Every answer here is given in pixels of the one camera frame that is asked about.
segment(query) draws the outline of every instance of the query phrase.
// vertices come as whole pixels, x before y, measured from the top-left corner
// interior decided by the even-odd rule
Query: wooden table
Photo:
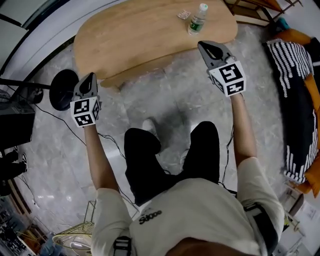
[[[177,17],[194,15],[208,5],[205,24],[189,35],[190,22]],[[120,87],[126,80],[169,64],[173,55],[197,47],[198,41],[232,41],[238,32],[235,17],[222,0],[127,0],[88,19],[74,39],[78,72],[94,72],[104,87]]]

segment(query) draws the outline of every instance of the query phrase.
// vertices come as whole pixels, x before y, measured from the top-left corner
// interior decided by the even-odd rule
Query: person
[[[22,154],[21,162],[15,162],[17,160],[19,160],[19,152],[17,146],[15,146],[11,152],[0,158],[0,180],[8,181],[28,171],[26,153]]]
[[[219,136],[212,122],[201,122],[191,132],[182,172],[169,175],[156,159],[161,143],[152,122],[146,120],[145,130],[130,128],[124,136],[125,174],[135,203],[141,206],[151,200],[134,221],[96,126],[84,128],[91,178],[97,189],[93,256],[272,253],[283,230],[284,210],[257,159],[244,98],[241,94],[230,98],[237,196],[218,185]]]

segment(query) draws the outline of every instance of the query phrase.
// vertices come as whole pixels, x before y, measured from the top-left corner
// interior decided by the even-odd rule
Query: black and white striped blanket
[[[267,48],[278,70],[278,91],[284,121],[286,170],[284,175],[296,183],[303,183],[304,173],[318,153],[318,126],[311,96],[304,80],[314,65],[310,54],[297,43],[274,40]]]

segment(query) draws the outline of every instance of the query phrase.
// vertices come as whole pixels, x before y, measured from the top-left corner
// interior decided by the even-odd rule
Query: water bottle
[[[197,14],[192,17],[188,26],[189,35],[197,35],[200,32],[206,20],[207,10],[208,5],[201,3]]]

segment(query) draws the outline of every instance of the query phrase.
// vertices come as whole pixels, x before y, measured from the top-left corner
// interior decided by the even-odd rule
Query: bottle label
[[[196,24],[193,21],[190,22],[190,29],[194,31],[200,31],[203,27],[203,24]]]

